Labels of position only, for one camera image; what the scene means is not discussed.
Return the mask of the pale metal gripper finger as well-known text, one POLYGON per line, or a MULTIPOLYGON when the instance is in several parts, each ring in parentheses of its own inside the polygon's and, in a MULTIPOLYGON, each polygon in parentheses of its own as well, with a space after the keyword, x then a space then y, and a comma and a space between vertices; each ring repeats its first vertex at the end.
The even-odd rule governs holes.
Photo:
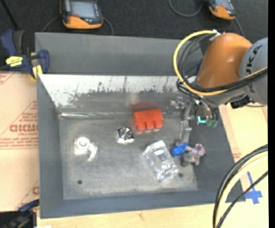
POLYGON ((183 130, 183 143, 189 143, 191 131, 192 131, 192 127, 186 127, 183 130))
POLYGON ((177 144, 183 144, 187 142, 187 134, 188 134, 188 123, 185 121, 181 122, 180 130, 179 130, 179 137, 177 140, 177 144))

